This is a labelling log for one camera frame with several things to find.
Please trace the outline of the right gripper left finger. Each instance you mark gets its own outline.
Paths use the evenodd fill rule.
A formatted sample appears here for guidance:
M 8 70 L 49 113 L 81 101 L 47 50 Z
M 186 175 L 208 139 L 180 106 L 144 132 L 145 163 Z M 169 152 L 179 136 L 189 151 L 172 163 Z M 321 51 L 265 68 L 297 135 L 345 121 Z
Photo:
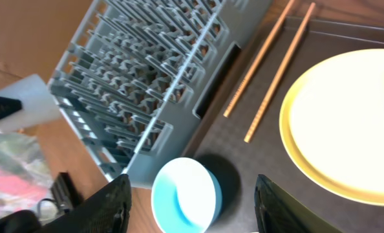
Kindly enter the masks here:
M 46 224 L 41 233 L 126 233 L 131 210 L 129 176 L 121 174 L 73 211 Z

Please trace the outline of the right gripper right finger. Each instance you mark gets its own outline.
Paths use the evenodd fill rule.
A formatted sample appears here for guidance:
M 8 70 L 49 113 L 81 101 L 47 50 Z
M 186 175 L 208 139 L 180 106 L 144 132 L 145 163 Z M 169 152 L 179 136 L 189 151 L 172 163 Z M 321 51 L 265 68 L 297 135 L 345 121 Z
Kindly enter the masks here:
M 263 174 L 257 177 L 254 201 L 259 232 L 341 232 Z

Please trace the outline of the light blue bowl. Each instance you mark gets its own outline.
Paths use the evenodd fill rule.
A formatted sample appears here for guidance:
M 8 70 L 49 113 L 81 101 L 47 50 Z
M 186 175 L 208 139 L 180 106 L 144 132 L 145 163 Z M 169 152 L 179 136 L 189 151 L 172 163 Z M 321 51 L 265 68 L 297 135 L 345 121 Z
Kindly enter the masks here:
M 218 218 L 222 189 L 215 175 L 187 157 L 165 164 L 151 192 L 156 224 L 165 233 L 203 233 Z

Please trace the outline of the wooden chopstick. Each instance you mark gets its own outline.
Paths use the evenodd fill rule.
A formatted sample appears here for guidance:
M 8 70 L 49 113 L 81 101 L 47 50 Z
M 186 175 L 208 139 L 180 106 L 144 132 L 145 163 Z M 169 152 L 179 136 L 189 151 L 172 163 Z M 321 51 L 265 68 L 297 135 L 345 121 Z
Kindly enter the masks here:
M 282 11 L 281 15 L 279 16 L 278 20 L 274 24 L 273 28 L 271 29 L 270 33 L 268 34 L 267 38 L 265 39 L 261 49 L 257 53 L 253 63 L 251 64 L 250 68 L 248 69 L 247 73 L 245 74 L 243 80 L 241 81 L 240 85 L 238 86 L 238 89 L 235 91 L 235 94 L 233 95 L 233 98 L 230 100 L 226 110 L 224 111 L 223 116 L 228 118 L 230 113 L 233 111 L 233 108 L 237 104 L 240 96 L 244 92 L 246 86 L 249 84 L 251 77 L 254 75 L 257 67 L 260 65 L 262 59 L 265 57 L 265 54 L 267 50 L 269 49 L 270 45 L 274 41 L 276 35 L 278 34 L 279 29 L 282 27 L 284 20 L 290 11 L 292 5 L 294 4 L 294 0 L 289 0 L 287 5 L 285 6 L 284 10 Z
M 286 51 L 286 54 L 284 55 L 284 58 L 280 64 L 272 82 L 271 82 L 271 85 L 269 86 L 269 88 L 266 92 L 264 99 L 261 102 L 261 105 L 260 105 L 251 125 L 250 125 L 250 128 L 244 137 L 244 142 L 247 142 L 247 143 L 251 142 L 253 135 L 254 135 L 258 125 L 260 124 L 261 119 L 262 119 L 262 117 L 263 117 L 263 115 L 264 115 L 264 113 L 268 107 L 268 104 L 270 103 L 270 101 L 273 97 L 273 94 L 274 94 L 276 88 L 278 87 L 278 84 L 281 81 L 281 78 L 283 77 L 287 66 L 289 65 L 289 63 L 291 61 L 291 58 L 294 55 L 295 50 L 298 47 L 298 45 L 299 45 L 299 43 L 303 37 L 303 34 L 307 28 L 308 22 L 309 22 L 312 14 L 315 10 L 315 7 L 316 7 L 316 3 L 311 3 L 305 16 L 303 17 L 303 20 L 302 20 L 301 24 L 299 25 L 299 28 L 297 29 L 297 32 L 296 32 L 290 46 L 288 47 L 288 50 Z

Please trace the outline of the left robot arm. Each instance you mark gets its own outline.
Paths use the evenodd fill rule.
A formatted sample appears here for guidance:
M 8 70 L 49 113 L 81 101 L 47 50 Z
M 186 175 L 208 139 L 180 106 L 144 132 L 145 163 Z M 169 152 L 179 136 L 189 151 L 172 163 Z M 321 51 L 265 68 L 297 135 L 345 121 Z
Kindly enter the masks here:
M 45 124 L 60 117 L 59 107 L 37 74 L 0 90 L 0 133 Z

